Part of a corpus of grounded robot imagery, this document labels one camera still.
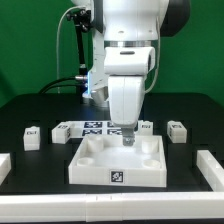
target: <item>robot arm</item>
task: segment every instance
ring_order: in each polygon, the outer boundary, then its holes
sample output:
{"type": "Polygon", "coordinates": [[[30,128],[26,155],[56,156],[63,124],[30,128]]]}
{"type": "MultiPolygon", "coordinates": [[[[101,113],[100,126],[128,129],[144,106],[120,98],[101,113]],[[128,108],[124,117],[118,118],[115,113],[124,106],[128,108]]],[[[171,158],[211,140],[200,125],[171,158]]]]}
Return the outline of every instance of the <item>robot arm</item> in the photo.
{"type": "Polygon", "coordinates": [[[147,74],[155,66],[157,22],[168,0],[104,0],[106,47],[104,71],[109,75],[111,120],[121,127],[123,144],[132,146],[144,99],[147,74]]]}
{"type": "Polygon", "coordinates": [[[189,18],[189,9],[183,13],[189,0],[72,1],[78,5],[82,2],[91,9],[95,27],[94,65],[88,75],[88,94],[96,102],[102,101],[106,100],[104,90],[108,89],[111,120],[122,129],[123,144],[132,146],[145,80],[155,66],[156,52],[151,42],[159,38],[158,27],[168,36],[182,28],[189,18]],[[179,17],[185,16],[182,22],[176,15],[179,11],[179,17]],[[172,19],[170,15],[176,16],[178,25],[167,23],[172,19]]]}

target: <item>black table surface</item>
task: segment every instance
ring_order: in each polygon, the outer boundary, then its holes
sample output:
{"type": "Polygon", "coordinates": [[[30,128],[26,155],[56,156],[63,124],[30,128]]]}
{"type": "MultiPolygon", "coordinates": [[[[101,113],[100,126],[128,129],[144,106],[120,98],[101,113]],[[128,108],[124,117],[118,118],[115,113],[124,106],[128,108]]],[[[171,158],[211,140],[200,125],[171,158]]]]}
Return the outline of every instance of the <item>black table surface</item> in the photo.
{"type": "MultiPolygon", "coordinates": [[[[224,109],[203,94],[149,94],[141,119],[154,123],[162,135],[167,165],[167,188],[70,185],[68,165],[81,139],[52,144],[51,130],[62,121],[110,120],[109,110],[82,104],[75,94],[27,94],[0,108],[0,153],[10,153],[12,169],[0,186],[0,195],[102,194],[133,192],[212,191],[196,166],[197,150],[210,150],[224,164],[224,109]],[[186,144],[173,144],[167,122],[181,121],[188,130],[186,144]],[[38,126],[38,151],[24,151],[25,128],[38,126]]],[[[179,223],[178,220],[145,221],[179,223]]],[[[224,220],[182,220],[182,223],[224,223],[224,220]]]]}

